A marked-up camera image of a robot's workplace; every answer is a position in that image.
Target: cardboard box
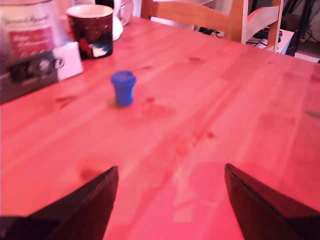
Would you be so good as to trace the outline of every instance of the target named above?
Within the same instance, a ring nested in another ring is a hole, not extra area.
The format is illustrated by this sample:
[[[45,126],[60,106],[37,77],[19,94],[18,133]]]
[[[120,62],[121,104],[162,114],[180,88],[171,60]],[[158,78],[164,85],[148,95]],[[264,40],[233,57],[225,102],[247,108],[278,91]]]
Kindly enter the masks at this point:
[[[1,62],[0,68],[1,104],[83,72],[77,42],[68,42],[51,51]]]

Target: mug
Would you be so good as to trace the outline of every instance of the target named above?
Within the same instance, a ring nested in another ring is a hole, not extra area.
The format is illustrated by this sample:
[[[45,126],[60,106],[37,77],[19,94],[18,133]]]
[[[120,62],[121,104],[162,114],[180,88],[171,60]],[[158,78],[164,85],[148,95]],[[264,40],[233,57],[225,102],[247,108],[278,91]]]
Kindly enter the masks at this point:
[[[66,10],[68,22],[82,57],[103,58],[113,53],[113,9],[84,4]]]

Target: table surface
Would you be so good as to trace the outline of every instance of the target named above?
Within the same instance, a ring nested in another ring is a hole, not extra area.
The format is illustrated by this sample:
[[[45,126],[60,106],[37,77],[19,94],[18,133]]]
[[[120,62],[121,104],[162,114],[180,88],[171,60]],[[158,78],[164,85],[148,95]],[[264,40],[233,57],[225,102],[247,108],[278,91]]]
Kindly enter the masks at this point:
[[[112,56],[1,106],[1,214],[30,214],[111,166],[105,239],[243,239],[224,165],[320,210],[320,64],[133,18]],[[110,76],[137,77],[115,105]]]

